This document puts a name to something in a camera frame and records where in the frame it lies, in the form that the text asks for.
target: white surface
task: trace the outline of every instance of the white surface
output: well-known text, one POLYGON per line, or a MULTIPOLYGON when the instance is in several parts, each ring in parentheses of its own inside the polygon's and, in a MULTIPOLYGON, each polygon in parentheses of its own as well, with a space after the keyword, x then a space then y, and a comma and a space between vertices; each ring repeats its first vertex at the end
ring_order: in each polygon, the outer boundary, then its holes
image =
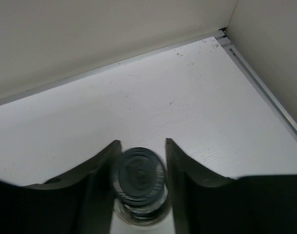
POLYGON ((297 121, 297 0, 239 0, 227 34, 297 121))
POLYGON ((297 142, 214 38, 0 106, 0 178, 42 183, 166 137, 224 176, 297 173, 297 142))
POLYGON ((129 225, 122 221, 115 212, 113 212, 111 234, 173 234, 174 226, 172 220, 172 211, 159 223, 148 226, 139 227, 129 225))
POLYGON ((0 98, 226 27, 237 0, 0 0, 0 98))

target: white floor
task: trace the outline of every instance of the white floor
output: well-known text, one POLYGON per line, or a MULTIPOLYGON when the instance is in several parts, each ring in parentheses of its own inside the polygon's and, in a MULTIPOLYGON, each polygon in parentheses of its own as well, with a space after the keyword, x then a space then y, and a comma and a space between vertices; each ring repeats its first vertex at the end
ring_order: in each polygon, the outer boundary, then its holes
POLYGON ((164 158, 166 137, 224 176, 297 173, 295 136, 208 38, 0 106, 0 179, 42 183, 114 139, 164 158))

